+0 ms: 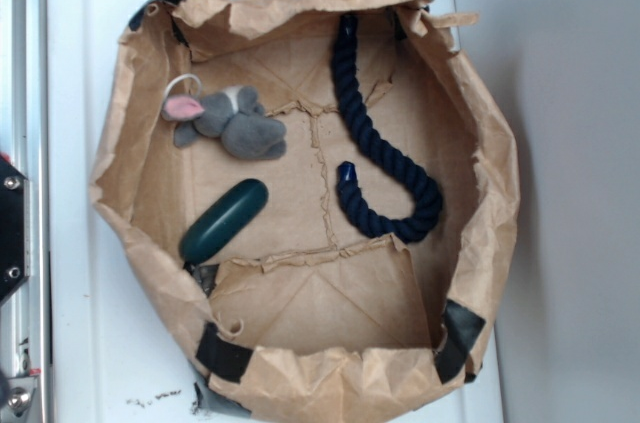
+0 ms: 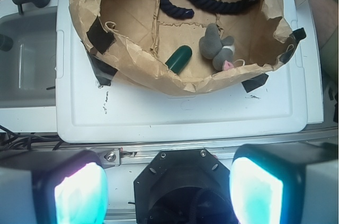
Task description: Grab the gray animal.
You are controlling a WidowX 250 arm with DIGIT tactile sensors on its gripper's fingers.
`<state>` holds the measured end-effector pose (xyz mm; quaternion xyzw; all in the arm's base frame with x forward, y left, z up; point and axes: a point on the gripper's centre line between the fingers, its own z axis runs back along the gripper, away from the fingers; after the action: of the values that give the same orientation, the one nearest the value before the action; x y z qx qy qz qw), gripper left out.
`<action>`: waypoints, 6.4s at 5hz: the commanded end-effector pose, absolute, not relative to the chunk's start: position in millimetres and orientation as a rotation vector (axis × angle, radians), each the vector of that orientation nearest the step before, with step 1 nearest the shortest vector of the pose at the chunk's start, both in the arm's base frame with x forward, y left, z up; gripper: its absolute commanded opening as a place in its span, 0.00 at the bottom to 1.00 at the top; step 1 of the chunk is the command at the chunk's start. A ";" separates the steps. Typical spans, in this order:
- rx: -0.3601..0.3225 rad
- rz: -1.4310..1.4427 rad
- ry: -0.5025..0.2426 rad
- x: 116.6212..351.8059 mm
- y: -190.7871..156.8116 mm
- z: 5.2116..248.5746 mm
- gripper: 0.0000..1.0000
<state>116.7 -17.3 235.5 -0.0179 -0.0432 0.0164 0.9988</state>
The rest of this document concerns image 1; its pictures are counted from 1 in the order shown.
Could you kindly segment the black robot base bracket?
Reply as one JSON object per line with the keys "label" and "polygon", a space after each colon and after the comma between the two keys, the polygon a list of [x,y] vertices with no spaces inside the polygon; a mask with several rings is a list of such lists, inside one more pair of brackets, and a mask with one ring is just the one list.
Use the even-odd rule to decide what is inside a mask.
{"label": "black robot base bracket", "polygon": [[29,278],[29,180],[1,153],[1,305]]}

